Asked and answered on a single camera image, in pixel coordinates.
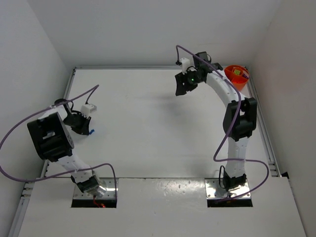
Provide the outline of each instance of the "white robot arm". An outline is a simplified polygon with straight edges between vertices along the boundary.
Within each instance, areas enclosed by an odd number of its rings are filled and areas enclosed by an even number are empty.
[[[55,105],[65,100],[55,101]],[[33,144],[43,160],[48,159],[64,167],[71,173],[71,180],[83,193],[89,193],[96,197],[102,197],[106,192],[104,183],[93,170],[80,171],[90,168],[75,153],[74,143],[65,125],[81,135],[89,135],[90,114],[96,109],[94,105],[85,104],[81,111],[73,111],[67,104],[52,107],[37,120],[29,122]]]
[[[196,55],[208,61],[206,52]],[[177,81],[176,96],[184,95],[187,91],[194,90],[198,86],[198,83],[205,82],[208,84],[215,90],[226,107],[223,128],[227,132],[239,101],[236,91],[225,81],[227,78],[220,78],[212,72],[212,69],[197,60],[194,60],[193,66],[189,59],[182,58],[179,65],[182,66],[182,72],[175,76]],[[223,69],[219,64],[213,64],[213,66],[218,70]],[[249,137],[256,128],[257,102],[254,98],[246,98],[244,95],[240,95],[241,111],[244,114],[239,113],[228,137],[228,158],[238,158],[241,160],[227,161],[223,177],[223,184],[226,191],[238,185],[243,185],[246,182],[244,168],[246,148]]]

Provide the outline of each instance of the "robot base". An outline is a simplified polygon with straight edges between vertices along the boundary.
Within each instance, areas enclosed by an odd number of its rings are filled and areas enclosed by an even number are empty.
[[[115,186],[114,179],[111,178],[100,178],[101,185],[106,187],[106,192],[103,197],[96,197],[95,202],[99,205],[103,204],[106,208],[116,208],[117,199],[115,197]],[[73,202],[71,207],[98,207],[93,203],[93,195],[88,193],[82,193],[79,188],[75,185]]]
[[[207,207],[252,207],[250,193],[230,201],[219,201],[224,198],[233,198],[234,196],[248,192],[249,185],[247,180],[244,186],[238,186],[227,192],[219,186],[218,179],[205,179],[205,188]]]

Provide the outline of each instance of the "purple cable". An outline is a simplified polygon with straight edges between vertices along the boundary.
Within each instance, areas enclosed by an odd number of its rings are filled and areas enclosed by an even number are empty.
[[[91,88],[90,90],[86,91],[85,93],[73,98],[73,99],[70,99],[70,100],[67,100],[67,101],[64,101],[58,105],[55,105],[55,107],[57,106],[60,106],[60,105],[64,105],[64,104],[68,104],[69,102],[72,102],[74,100],[77,100],[79,99],[80,97],[83,97],[84,95],[86,95],[87,93],[91,92],[91,94],[89,95],[88,98],[90,98],[90,96],[92,95],[92,93],[99,87],[99,85],[96,85],[95,87]],[[19,125],[21,125],[22,123],[24,123],[26,120],[36,116],[36,115],[39,115],[43,112],[46,112],[48,110],[50,110],[51,107],[47,107],[46,109],[43,109],[41,111],[38,111],[30,116],[27,116],[26,118],[22,119],[21,121],[19,121],[16,125],[14,125],[7,133],[6,135],[3,137],[3,139],[1,140],[0,142],[0,150],[4,144],[4,142],[6,141],[6,139],[8,138],[8,136],[14,131],[14,129],[16,129]],[[115,172],[114,172],[114,168],[111,164],[109,163],[103,163],[103,164],[100,164],[100,165],[97,165],[97,166],[94,166],[94,167],[91,167],[91,168],[86,168],[86,169],[79,169],[77,171],[87,171],[87,170],[93,170],[93,169],[96,169],[96,168],[99,168],[99,167],[102,167],[104,165],[108,165],[111,170],[112,170],[112,173],[113,173],[113,178],[114,178],[114,185],[115,185],[115,195],[116,195],[116,198],[118,197],[117,196],[117,181],[116,181],[116,176],[115,176]],[[38,182],[38,181],[42,181],[42,180],[46,180],[46,179],[51,179],[51,178],[55,178],[57,176],[60,176],[60,175],[64,175],[64,174],[69,174],[69,173],[72,173],[72,172],[75,172],[75,170],[71,170],[71,171],[65,171],[65,172],[62,172],[62,173],[58,173],[58,174],[54,174],[54,175],[51,175],[51,176],[47,176],[47,177],[43,177],[43,178],[38,178],[38,179],[19,179],[19,178],[15,178],[11,175],[9,175],[8,173],[6,173],[3,168],[1,167],[0,165],[0,173],[3,174],[5,177],[7,177],[8,179],[11,179],[13,181],[17,181],[17,182],[23,182],[23,183],[27,183],[27,182]]]
[[[179,61],[179,49],[178,49],[178,48],[184,50],[184,51],[187,52],[188,54],[192,55],[194,58],[198,59],[199,61],[203,62],[204,64],[206,64],[207,66],[209,66],[210,68],[212,68],[212,69],[219,75],[220,78],[222,78],[222,79],[224,78],[223,75],[221,75],[221,74],[219,73],[219,71],[217,71],[211,64],[209,64],[209,63],[206,62],[205,60],[201,59],[200,57],[196,56],[195,54],[193,54],[192,52],[188,51],[187,49],[185,49],[184,47],[182,47],[182,46],[180,46],[180,45],[176,45],[178,61]],[[225,136],[224,136],[222,142],[221,142],[220,145],[218,146],[218,148],[217,148],[217,150],[216,150],[216,152],[215,152],[215,154],[214,154],[213,160],[214,160],[215,162],[223,162],[223,161],[229,161],[229,160],[242,161],[243,159],[241,159],[241,158],[216,159],[216,157],[217,157],[219,151],[222,149],[222,147],[223,147],[224,143],[226,142],[226,140],[227,140],[227,138],[228,138],[230,132],[231,132],[232,129],[233,129],[233,126],[234,126],[234,124],[235,124],[235,122],[236,122],[236,119],[237,119],[237,116],[238,116],[238,114],[239,114],[240,107],[241,107],[241,95],[240,95],[240,92],[237,90],[237,88],[236,88],[229,80],[225,79],[225,82],[226,82],[228,85],[230,85],[230,86],[234,89],[234,91],[236,91],[237,96],[238,96],[238,105],[237,105],[237,110],[236,110],[236,112],[235,112],[235,114],[234,114],[232,123],[231,123],[231,125],[229,126],[229,128],[228,128],[228,130],[227,130],[227,132],[226,132],[226,134],[225,134]],[[240,194],[240,195],[234,196],[234,197],[224,198],[224,199],[221,199],[221,200],[219,200],[219,201],[228,201],[228,200],[232,200],[232,199],[235,199],[235,198],[242,197],[242,196],[244,196],[244,195],[246,195],[246,194],[248,194],[248,193],[250,193],[250,192],[252,192],[252,191],[254,191],[254,190],[256,190],[256,189],[258,189],[259,187],[261,187],[261,186],[266,182],[266,180],[268,179],[270,171],[269,171],[269,167],[267,166],[267,164],[265,164],[265,163],[264,163],[263,161],[261,161],[261,160],[256,160],[256,159],[245,159],[245,161],[248,161],[248,162],[256,162],[256,163],[261,163],[261,164],[263,164],[263,165],[266,167],[266,169],[267,169],[267,175],[266,175],[266,177],[264,178],[264,180],[263,180],[260,184],[258,184],[256,187],[254,187],[253,189],[249,190],[248,192],[246,192],[246,193],[244,193],[244,194]]]

